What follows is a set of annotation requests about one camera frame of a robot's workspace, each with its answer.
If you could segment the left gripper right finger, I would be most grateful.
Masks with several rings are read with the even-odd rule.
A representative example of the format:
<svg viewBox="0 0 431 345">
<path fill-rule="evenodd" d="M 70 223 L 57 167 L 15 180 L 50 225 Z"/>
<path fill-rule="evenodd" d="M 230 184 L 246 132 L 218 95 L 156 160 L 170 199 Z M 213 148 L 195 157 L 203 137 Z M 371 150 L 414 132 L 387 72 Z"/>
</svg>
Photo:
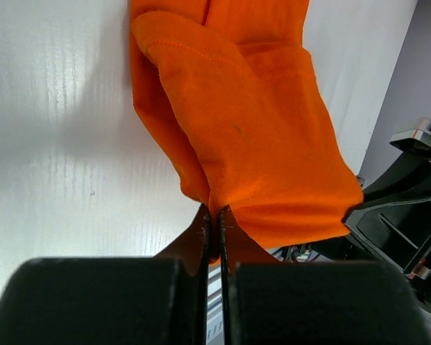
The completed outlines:
<svg viewBox="0 0 431 345">
<path fill-rule="evenodd" d="M 280 262 L 219 217 L 227 344 L 426 344 L 406 280 L 375 261 Z"/>
</svg>

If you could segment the orange t shirt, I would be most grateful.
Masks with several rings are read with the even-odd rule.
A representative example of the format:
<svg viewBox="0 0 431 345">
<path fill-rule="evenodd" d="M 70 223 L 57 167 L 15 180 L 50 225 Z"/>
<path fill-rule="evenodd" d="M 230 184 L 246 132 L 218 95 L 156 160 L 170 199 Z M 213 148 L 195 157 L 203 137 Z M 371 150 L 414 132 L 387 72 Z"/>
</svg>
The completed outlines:
<svg viewBox="0 0 431 345">
<path fill-rule="evenodd" d="M 343 237 L 363 200 L 303 47 L 307 1 L 132 1 L 134 110 L 181 191 L 263 248 Z"/>
</svg>

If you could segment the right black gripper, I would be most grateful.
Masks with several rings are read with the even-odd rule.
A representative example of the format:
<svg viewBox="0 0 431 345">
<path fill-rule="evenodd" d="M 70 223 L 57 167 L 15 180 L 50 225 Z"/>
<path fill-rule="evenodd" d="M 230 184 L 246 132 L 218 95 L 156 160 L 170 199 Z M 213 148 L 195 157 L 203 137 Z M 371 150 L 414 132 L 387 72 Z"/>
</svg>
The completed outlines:
<svg viewBox="0 0 431 345">
<path fill-rule="evenodd" d="M 352 240 L 405 274 L 431 314 L 431 161 L 405 152 L 363 194 L 343 220 Z"/>
</svg>

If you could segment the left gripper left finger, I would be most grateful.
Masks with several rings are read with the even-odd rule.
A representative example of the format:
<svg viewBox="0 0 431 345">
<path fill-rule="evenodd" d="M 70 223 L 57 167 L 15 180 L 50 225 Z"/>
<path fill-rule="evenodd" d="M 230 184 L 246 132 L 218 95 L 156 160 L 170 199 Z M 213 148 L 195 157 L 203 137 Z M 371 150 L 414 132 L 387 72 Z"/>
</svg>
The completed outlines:
<svg viewBox="0 0 431 345">
<path fill-rule="evenodd" d="M 208 209 L 153 257 L 39 257 L 0 298 L 0 344 L 204 344 Z"/>
</svg>

